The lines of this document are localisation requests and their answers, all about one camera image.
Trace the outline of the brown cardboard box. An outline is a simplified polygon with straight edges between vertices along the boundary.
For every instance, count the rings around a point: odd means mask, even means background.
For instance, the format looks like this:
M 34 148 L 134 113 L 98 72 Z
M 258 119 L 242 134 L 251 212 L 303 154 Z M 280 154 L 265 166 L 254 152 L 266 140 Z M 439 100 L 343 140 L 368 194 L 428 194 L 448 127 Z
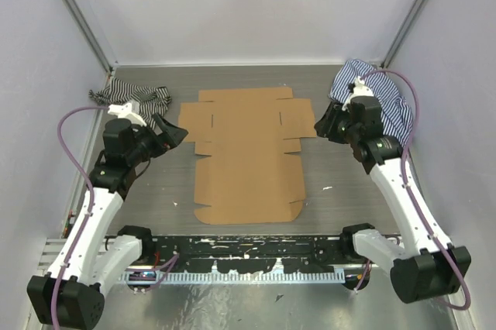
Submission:
M 178 123 L 194 143 L 195 217 L 208 225 L 294 221 L 306 198 L 301 139 L 314 138 L 308 98 L 289 87 L 202 90 Z

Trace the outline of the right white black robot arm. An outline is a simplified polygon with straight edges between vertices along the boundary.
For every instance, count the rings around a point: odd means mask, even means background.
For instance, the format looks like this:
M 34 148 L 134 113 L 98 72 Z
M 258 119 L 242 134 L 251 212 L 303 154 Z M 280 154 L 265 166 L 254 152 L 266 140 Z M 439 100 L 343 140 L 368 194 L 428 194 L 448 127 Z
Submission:
M 394 292 L 406 303 L 455 294 L 471 264 L 464 246 L 455 246 L 439 227 L 403 162 L 403 148 L 384 134 L 377 98 L 358 96 L 329 103 L 315 124 L 317 136 L 347 144 L 383 194 L 399 228 L 402 243 L 388 240 L 369 223 L 343 228 L 341 254 L 348 263 L 364 259 L 378 265 Z

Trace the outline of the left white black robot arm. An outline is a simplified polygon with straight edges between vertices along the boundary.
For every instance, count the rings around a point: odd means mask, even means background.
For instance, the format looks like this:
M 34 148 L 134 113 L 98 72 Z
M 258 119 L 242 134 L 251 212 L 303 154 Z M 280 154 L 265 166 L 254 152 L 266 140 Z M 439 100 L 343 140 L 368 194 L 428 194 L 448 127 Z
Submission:
M 42 276 L 33 276 L 27 294 L 38 320 L 55 329 L 93 329 L 99 322 L 112 285 L 133 264 L 145 266 L 156 255 L 152 232 L 122 227 L 112 246 L 100 252 L 111 221 L 137 179 L 136 168 L 179 146 L 188 135 L 161 115 L 160 129 L 130 117 L 105 124 L 103 149 L 87 175 L 81 211 L 63 248 Z

